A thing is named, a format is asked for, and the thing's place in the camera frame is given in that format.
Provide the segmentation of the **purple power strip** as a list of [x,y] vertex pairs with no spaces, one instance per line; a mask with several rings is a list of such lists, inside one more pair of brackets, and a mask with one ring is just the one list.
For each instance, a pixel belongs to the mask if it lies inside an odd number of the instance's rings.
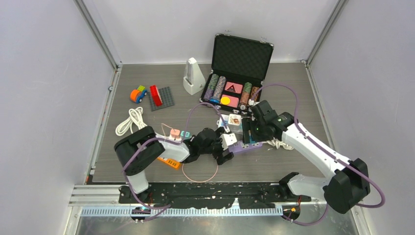
[[235,144],[229,146],[228,149],[229,149],[229,152],[233,152],[234,154],[236,154],[236,153],[241,153],[241,152],[253,150],[256,148],[260,148],[262,145],[263,143],[261,142],[246,144],[246,143],[243,143],[242,141],[238,141]]

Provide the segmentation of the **white cube socket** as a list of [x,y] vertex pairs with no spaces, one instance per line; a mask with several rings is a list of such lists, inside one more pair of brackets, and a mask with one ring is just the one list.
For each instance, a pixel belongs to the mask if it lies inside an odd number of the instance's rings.
[[242,117],[237,114],[229,114],[227,126],[232,132],[242,133]]

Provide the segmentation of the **teal plug adapter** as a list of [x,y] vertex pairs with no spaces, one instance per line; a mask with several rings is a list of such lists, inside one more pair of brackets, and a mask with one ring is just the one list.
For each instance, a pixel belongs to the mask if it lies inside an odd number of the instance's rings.
[[180,135],[184,140],[191,138],[191,134],[188,131],[181,131]]

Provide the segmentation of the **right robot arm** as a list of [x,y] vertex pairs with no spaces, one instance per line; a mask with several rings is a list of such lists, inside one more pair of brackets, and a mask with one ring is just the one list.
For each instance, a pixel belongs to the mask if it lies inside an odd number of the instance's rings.
[[370,193],[367,164],[350,160],[305,130],[293,115],[280,115],[263,100],[250,107],[251,118],[243,121],[256,142],[277,139],[293,147],[323,174],[322,178],[291,172],[279,184],[282,199],[292,201],[304,195],[323,199],[338,213],[345,214]]

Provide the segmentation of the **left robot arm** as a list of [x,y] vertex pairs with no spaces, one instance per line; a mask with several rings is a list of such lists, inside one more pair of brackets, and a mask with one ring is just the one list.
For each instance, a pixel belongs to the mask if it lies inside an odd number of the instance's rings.
[[216,130],[205,128],[189,139],[173,141],[155,133],[151,126],[146,126],[118,141],[114,150],[132,190],[131,196],[143,203],[150,196],[145,169],[158,157],[186,164],[198,160],[202,155],[211,155],[218,165],[222,165],[234,157],[229,147],[235,143],[236,135],[224,127]]

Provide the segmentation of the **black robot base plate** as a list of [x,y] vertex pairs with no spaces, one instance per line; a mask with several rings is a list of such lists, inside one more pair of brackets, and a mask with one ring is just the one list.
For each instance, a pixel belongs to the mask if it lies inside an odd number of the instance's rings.
[[145,204],[171,209],[228,209],[238,202],[242,209],[268,209],[273,203],[310,202],[309,196],[295,196],[270,182],[151,183],[138,194]]

